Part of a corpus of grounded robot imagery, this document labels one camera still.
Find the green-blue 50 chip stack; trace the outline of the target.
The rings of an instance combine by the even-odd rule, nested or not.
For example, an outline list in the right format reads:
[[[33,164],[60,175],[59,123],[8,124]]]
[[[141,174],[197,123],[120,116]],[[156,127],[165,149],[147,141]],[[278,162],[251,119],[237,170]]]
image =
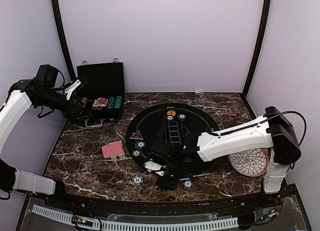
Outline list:
[[[194,187],[194,183],[191,179],[185,179],[182,182],[182,188],[186,191],[189,191],[191,189],[193,189]]]

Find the blue chip stack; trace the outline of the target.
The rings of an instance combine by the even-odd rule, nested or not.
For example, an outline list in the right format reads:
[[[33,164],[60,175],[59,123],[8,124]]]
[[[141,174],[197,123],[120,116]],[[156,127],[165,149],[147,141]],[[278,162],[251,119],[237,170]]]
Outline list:
[[[136,190],[141,190],[144,187],[144,179],[141,175],[135,175],[131,182]]]

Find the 100 chips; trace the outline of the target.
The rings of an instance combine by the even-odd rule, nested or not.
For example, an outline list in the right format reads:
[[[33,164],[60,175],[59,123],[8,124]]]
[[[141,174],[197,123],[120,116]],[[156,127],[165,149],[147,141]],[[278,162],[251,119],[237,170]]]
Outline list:
[[[174,117],[173,117],[172,115],[168,115],[168,116],[167,116],[167,120],[168,120],[168,121],[172,121],[173,119],[174,119]]]
[[[134,158],[138,158],[138,157],[141,156],[141,152],[140,152],[139,150],[134,150],[134,151],[132,152],[132,156],[133,156]]]

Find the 50 chips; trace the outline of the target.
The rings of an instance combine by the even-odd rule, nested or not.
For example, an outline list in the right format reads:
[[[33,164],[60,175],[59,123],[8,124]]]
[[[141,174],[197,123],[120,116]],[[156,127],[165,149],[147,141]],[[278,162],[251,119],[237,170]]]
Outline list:
[[[137,141],[136,144],[135,144],[135,148],[136,149],[142,149],[145,146],[146,146],[146,143],[144,141],[142,141],[142,140]]]
[[[185,114],[180,114],[180,115],[178,116],[178,119],[179,119],[180,121],[184,121],[185,118],[186,118],[186,115],[185,115]]]

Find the red triangular all-in marker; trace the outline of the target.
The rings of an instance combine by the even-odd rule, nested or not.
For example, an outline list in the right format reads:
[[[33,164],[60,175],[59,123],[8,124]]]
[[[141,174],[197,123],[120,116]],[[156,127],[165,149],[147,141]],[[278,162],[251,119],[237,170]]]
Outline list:
[[[134,132],[129,138],[134,139],[134,140],[143,140],[144,139],[142,136],[142,133],[139,130]]]

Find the orange big blind button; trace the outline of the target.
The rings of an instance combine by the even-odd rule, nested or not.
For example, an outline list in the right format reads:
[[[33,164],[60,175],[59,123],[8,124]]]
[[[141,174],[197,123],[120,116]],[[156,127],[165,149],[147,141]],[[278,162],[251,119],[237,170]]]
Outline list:
[[[175,115],[176,115],[176,112],[175,112],[174,110],[169,110],[169,111],[167,112],[167,115],[168,115],[168,116],[175,116]]]

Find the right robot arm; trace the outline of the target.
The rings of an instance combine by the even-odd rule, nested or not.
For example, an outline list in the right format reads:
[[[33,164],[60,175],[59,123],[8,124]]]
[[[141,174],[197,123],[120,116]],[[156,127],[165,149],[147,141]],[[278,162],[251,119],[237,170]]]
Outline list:
[[[270,149],[271,157],[263,178],[263,191],[255,196],[255,204],[266,208],[281,189],[290,165],[302,155],[302,142],[297,139],[292,123],[280,112],[269,106],[265,114],[238,126],[219,131],[204,131],[185,137],[174,147],[173,159],[166,159],[167,167],[156,184],[165,190],[175,190],[179,179],[196,168],[196,161],[211,162],[217,158],[252,150]]]

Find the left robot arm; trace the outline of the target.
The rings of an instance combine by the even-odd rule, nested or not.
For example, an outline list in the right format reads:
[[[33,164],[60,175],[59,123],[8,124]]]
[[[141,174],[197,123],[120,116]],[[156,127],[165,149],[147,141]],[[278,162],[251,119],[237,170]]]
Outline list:
[[[32,79],[22,79],[14,83],[8,96],[0,108],[0,146],[3,148],[21,117],[34,107],[61,111],[62,116],[70,121],[89,119],[92,114],[75,92],[83,88],[88,80],[78,77],[70,83],[63,82],[56,87],[56,80],[61,74],[57,68],[43,64]],[[0,162],[0,189],[8,194],[13,190],[44,194],[51,196],[51,201],[60,209],[67,209],[71,204],[70,197],[65,194],[62,181],[36,175]]]

